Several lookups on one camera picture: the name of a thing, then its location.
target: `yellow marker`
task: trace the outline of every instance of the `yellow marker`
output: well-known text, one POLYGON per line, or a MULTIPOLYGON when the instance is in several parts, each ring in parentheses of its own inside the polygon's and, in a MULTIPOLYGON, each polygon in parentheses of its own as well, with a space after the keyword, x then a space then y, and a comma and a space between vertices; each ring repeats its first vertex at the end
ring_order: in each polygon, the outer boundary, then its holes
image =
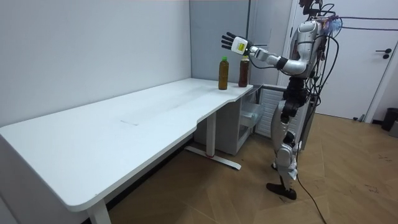
POLYGON ((244 44, 240 43, 238 45, 238 50, 243 51, 244 50, 243 48, 244 48, 244 44))

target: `desk top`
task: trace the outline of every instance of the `desk top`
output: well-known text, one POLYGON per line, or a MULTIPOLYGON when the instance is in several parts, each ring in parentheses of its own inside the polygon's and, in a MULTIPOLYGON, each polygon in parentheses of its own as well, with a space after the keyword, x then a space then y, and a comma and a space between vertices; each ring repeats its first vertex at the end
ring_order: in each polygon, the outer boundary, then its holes
POLYGON ((86 210, 252 88, 185 80, 0 128, 73 212, 86 210))

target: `plastic bottle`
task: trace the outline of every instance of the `plastic bottle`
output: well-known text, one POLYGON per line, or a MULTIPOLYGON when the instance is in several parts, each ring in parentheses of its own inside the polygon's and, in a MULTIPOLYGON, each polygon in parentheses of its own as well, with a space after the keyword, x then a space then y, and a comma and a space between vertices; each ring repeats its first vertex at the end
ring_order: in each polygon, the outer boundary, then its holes
POLYGON ((218 72, 218 89, 226 90, 228 86, 228 69, 229 63, 224 56, 223 60, 220 62, 220 70, 218 72))
POLYGON ((243 56, 241 60, 241 69, 239 73, 239 87, 246 87, 248 85, 249 75, 249 59, 248 56, 243 56))

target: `black bin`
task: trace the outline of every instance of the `black bin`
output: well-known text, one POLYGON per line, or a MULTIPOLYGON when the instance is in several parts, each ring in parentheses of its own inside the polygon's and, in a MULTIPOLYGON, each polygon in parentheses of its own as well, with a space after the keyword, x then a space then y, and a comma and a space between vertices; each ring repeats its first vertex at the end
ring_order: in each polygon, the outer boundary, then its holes
POLYGON ((381 128, 390 131, 394 122, 398 119, 398 108, 388 108, 381 128))

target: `robot leg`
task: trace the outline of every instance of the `robot leg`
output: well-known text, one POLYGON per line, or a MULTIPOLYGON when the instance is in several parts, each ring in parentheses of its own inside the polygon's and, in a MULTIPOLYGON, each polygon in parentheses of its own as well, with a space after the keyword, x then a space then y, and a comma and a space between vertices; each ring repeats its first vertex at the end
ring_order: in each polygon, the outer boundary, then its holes
POLYGON ((280 184, 267 184, 267 189, 271 192, 295 200, 297 194, 290 187, 290 180, 297 175, 295 153, 294 153, 294 133, 288 131, 290 117, 283 117, 282 111, 285 100, 279 102, 271 122, 271 138, 275 150, 275 168, 280 177, 280 184))

